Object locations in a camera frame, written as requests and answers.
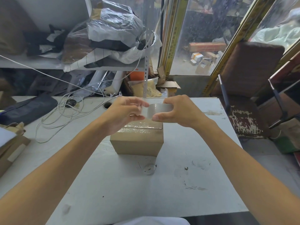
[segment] chair backrest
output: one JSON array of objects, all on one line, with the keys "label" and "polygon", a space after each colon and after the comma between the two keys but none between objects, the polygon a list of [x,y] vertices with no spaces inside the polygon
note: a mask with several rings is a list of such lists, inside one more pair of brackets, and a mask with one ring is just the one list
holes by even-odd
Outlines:
[{"label": "chair backrest", "polygon": [[[239,42],[221,73],[228,95],[251,98],[274,73],[284,47],[259,42]],[[221,95],[220,82],[211,95]]]}]

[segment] white table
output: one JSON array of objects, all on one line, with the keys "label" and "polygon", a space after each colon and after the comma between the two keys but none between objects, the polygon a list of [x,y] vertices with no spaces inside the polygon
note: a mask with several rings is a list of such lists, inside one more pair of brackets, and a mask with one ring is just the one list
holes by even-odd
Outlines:
[{"label": "white table", "polygon": [[[27,97],[15,99],[21,101]],[[85,109],[94,108],[102,100],[85,99]],[[240,145],[219,99],[192,100]],[[149,98],[147,101],[162,103],[163,99]],[[71,122],[44,144],[34,140],[39,120],[26,126],[25,136],[32,142],[0,179],[0,197],[103,111],[100,107]],[[47,139],[55,131],[41,128],[38,138]],[[156,159],[117,155],[110,137],[106,137],[84,165],[47,225],[111,224],[139,216],[187,217],[248,211],[218,160],[193,129],[164,123],[163,131],[164,144]],[[153,175],[147,176],[143,168],[152,163],[157,168]]]}]

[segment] fingernail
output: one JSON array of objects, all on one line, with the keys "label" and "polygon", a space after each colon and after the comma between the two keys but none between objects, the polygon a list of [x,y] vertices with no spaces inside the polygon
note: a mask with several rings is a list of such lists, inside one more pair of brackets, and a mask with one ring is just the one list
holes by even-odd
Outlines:
[{"label": "fingernail", "polygon": [[159,120],[158,116],[157,115],[153,115],[152,121],[158,121],[158,120]]}]

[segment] storage shelf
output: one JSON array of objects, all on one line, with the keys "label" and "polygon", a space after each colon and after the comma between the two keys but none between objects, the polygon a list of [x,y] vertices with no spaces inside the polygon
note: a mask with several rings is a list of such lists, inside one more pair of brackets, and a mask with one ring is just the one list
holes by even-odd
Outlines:
[{"label": "storage shelf", "polygon": [[[34,69],[64,69],[64,64],[61,63],[60,60],[55,58],[46,58],[46,57],[27,57],[25,54],[23,55],[6,55],[7,58],[19,62],[21,64],[27,65]],[[103,59],[105,65],[99,68],[91,68],[87,69],[84,67],[79,68],[79,70],[109,70],[109,71],[133,71],[137,66],[138,61],[135,61],[131,64],[123,64],[119,61],[113,60],[111,58],[105,57]],[[138,67],[135,71],[143,71],[144,69],[144,58],[140,60]],[[14,63],[10,60],[0,57],[0,68],[22,68],[25,69],[22,65]]]}]

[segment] worn leather chair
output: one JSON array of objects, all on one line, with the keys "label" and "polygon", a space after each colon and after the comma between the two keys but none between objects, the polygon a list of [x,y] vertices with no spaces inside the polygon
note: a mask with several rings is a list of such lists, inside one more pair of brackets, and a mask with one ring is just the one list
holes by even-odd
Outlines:
[{"label": "worn leather chair", "polygon": [[[220,99],[238,137],[270,136],[270,129],[251,97],[268,82],[283,53],[283,46],[239,42],[219,75],[211,96]],[[283,110],[278,93],[272,89]]]}]

